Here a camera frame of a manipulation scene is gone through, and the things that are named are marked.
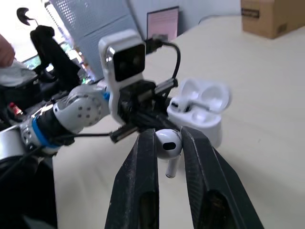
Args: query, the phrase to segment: airpod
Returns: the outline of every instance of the airpod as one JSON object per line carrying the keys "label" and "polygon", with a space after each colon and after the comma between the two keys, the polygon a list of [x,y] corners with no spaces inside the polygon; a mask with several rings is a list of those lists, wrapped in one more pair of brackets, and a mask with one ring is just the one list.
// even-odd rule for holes
{"label": "airpod", "polygon": [[182,97],[175,97],[171,100],[171,108],[176,112],[185,112],[189,107],[189,100]]}
{"label": "airpod", "polygon": [[168,178],[174,178],[176,176],[182,151],[181,133],[172,129],[163,129],[157,131],[156,135],[158,138],[158,158],[161,160],[168,160],[165,175]]}

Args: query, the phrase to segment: brown box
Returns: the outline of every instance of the brown box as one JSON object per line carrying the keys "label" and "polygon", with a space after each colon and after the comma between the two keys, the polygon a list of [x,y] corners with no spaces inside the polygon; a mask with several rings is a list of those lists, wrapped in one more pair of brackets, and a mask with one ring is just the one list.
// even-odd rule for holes
{"label": "brown box", "polygon": [[241,0],[243,30],[276,38],[305,25],[305,0]]}

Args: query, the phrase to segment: white table surface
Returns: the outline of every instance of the white table surface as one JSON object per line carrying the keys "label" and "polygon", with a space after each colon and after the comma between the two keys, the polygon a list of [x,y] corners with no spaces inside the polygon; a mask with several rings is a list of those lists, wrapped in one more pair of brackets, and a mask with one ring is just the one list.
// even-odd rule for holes
{"label": "white table surface", "polygon": [[[240,17],[221,17],[175,42],[182,53],[179,80],[218,80],[233,91],[218,151],[236,170],[264,227],[305,228],[305,28],[268,40],[242,32]],[[163,48],[147,57],[144,76],[161,82],[174,65],[174,51]],[[108,116],[86,132],[117,127]],[[104,227],[115,175],[135,139],[77,139],[60,150],[53,160],[60,229]],[[175,179],[167,179],[165,169],[160,161],[160,228],[192,228],[184,164]]]}

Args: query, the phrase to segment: wall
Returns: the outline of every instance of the wall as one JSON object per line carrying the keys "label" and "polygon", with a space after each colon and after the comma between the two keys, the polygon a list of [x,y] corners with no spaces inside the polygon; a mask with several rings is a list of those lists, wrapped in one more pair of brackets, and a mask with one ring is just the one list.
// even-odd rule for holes
{"label": "wall", "polygon": [[178,33],[196,26],[208,15],[238,14],[240,0],[127,0],[143,38],[146,38],[146,15],[148,12],[179,6]]}
{"label": "wall", "polygon": [[214,15],[240,14],[241,0],[208,0]]}

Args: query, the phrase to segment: airpods charging case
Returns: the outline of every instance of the airpods charging case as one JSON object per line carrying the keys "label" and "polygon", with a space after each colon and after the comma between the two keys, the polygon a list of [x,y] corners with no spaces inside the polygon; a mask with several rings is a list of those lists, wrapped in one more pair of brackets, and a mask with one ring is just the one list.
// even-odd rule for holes
{"label": "airpods charging case", "polygon": [[[229,87],[213,81],[187,79],[181,82],[178,91],[167,108],[169,119],[179,126],[201,131],[212,146],[219,147],[222,142],[221,113],[232,100]],[[185,100],[190,104],[185,111],[178,110],[173,104]]]}

